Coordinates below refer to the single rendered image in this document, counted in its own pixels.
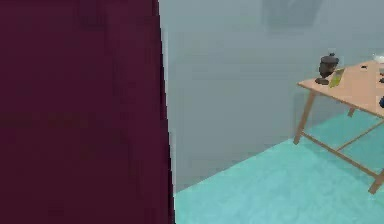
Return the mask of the dark maroon cupboard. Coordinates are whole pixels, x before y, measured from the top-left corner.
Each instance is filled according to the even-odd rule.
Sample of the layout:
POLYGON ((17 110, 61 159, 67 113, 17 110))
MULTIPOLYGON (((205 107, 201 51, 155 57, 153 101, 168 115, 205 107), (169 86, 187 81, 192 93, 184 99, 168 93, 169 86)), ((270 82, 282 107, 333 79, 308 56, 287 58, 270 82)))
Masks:
POLYGON ((176 224, 159 0, 0 0, 0 224, 176 224))

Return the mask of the light wooden table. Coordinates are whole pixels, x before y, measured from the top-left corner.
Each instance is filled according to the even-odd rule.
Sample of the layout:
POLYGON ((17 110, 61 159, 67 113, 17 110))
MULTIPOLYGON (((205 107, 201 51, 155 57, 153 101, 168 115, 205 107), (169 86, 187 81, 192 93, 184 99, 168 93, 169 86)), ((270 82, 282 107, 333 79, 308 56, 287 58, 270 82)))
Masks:
POLYGON ((309 93, 300 122, 297 126, 293 143, 297 145, 300 142, 300 139, 305 137, 313 143, 323 147, 328 152, 334 154, 338 158, 341 158, 342 160, 348 162, 362 172, 371 176, 374 179, 374 182, 370 186, 368 192, 375 194, 384 184, 384 169, 380 173, 376 173, 345 155, 342 150, 356 142, 358 139, 367 135, 375 128, 384 124, 384 108, 380 107, 379 105, 381 97, 384 96, 384 85, 379 83, 381 78, 379 72, 379 64, 375 61, 367 61, 353 66, 345 67, 344 69, 345 71, 343 73, 340 84, 333 88, 316 84, 314 78, 297 83, 298 86, 307 89, 309 93), (361 69, 361 66, 364 65, 368 67, 367 70, 361 69), (331 98, 337 102, 349 106, 349 117, 352 117, 356 110, 360 110, 380 118, 380 122, 334 149, 304 131, 308 116, 311 112, 312 105, 317 95, 331 98))

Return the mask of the dark urn-shaped jar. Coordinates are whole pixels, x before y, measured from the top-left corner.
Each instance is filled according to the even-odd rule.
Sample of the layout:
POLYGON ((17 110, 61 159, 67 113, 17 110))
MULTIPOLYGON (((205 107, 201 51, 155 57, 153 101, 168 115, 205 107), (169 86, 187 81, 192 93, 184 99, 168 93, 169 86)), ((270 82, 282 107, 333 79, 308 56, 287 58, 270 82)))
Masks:
POLYGON ((315 82, 321 85, 328 85, 329 81, 327 80, 327 78, 336 70, 338 63, 339 59, 335 56, 334 52, 323 56, 320 59, 318 69, 320 76, 315 79, 315 82))

